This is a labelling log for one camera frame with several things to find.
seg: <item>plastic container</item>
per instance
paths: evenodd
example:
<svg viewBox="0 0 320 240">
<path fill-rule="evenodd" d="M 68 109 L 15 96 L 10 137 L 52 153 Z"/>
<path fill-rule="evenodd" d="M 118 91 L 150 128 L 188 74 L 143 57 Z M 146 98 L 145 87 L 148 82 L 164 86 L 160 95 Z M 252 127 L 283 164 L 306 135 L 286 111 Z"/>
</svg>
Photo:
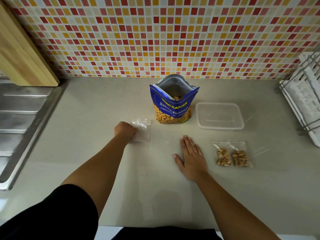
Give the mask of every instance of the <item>plastic container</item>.
<svg viewBox="0 0 320 240">
<path fill-rule="evenodd" d="M 238 105 L 231 103 L 197 103 L 197 121 L 202 129 L 241 130 L 245 127 Z"/>
</svg>

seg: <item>kitchen counter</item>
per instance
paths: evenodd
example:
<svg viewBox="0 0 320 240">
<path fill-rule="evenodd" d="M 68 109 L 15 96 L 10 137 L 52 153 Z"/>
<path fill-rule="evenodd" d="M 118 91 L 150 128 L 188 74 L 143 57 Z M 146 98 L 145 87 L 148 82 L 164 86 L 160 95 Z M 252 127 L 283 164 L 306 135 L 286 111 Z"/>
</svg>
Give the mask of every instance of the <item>kitchen counter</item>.
<svg viewBox="0 0 320 240">
<path fill-rule="evenodd" d="M 245 128 L 213 131 L 160 124 L 150 97 L 150 78 L 73 78 L 22 169 L 13 189 L 0 192 L 0 220 L 8 220 L 51 193 L 71 172 L 113 137 L 119 121 L 152 119 L 149 143 L 131 143 L 100 217 L 107 226 L 174 225 L 212 228 L 209 205 L 186 180 L 172 154 L 187 134 L 198 143 L 210 173 L 231 195 L 278 234 L 320 235 L 320 148 L 299 136 L 298 120 L 276 81 L 192 79 L 198 102 L 238 104 Z M 212 141 L 248 141 L 253 168 L 217 167 Z"/>
</svg>

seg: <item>person's left hand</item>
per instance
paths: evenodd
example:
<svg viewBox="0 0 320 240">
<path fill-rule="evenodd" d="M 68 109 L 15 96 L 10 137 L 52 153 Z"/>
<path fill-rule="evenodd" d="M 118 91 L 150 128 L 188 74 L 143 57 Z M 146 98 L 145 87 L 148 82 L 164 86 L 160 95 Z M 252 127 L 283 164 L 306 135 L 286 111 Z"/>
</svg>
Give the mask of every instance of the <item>person's left hand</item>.
<svg viewBox="0 0 320 240">
<path fill-rule="evenodd" d="M 121 121 L 118 123 L 116 127 L 114 127 L 114 136 L 121 134 L 125 136 L 128 140 L 130 140 L 137 131 L 137 128 L 134 128 L 127 122 Z"/>
</svg>

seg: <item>dish rack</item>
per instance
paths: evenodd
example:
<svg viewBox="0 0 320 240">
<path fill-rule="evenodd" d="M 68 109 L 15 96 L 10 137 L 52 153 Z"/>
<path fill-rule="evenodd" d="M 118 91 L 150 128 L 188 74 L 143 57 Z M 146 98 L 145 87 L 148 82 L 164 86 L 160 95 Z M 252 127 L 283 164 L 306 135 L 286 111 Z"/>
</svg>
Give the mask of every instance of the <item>dish rack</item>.
<svg viewBox="0 0 320 240">
<path fill-rule="evenodd" d="M 320 147 L 320 52 L 303 52 L 299 60 L 290 78 L 280 81 L 279 88 L 300 121 L 301 130 Z"/>
</svg>

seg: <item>fingers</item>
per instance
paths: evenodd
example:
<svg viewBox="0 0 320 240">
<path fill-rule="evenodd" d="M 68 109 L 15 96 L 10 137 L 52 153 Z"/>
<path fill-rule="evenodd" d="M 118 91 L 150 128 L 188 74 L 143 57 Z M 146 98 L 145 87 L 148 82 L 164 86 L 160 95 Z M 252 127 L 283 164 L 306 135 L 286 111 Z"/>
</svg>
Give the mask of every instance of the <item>fingers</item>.
<svg viewBox="0 0 320 240">
<path fill-rule="evenodd" d="M 183 172 L 184 165 L 183 165 L 183 162 L 182 162 L 181 158 L 179 157 L 179 155 L 178 154 L 174 154 L 173 158 L 174 158 L 174 161 L 176 162 L 176 165 L 180 169 L 180 171 Z"/>
<path fill-rule="evenodd" d="M 201 148 L 199 147 L 199 145 L 195 145 L 195 146 L 197 148 L 197 151 L 198 151 L 199 155 L 203 157 L 203 153 L 202 153 Z"/>
<path fill-rule="evenodd" d="M 191 137 L 188 137 L 188 139 L 189 139 L 190 144 L 192 146 L 193 152 L 198 154 L 198 149 L 196 148 L 196 145 L 194 144 L 193 140 L 191 139 Z"/>
<path fill-rule="evenodd" d="M 186 143 L 184 142 L 184 139 L 182 139 L 182 138 L 180 139 L 180 144 L 181 144 L 182 154 L 183 155 L 188 155 L 189 152 L 188 152 Z"/>
<path fill-rule="evenodd" d="M 188 149 L 188 153 L 189 154 L 193 154 L 194 152 L 193 152 L 193 149 L 192 149 L 192 145 L 191 145 L 191 143 L 190 143 L 190 141 L 188 139 L 188 136 L 184 135 L 183 137 L 184 137 L 184 143 L 186 144 L 186 148 Z"/>
</svg>

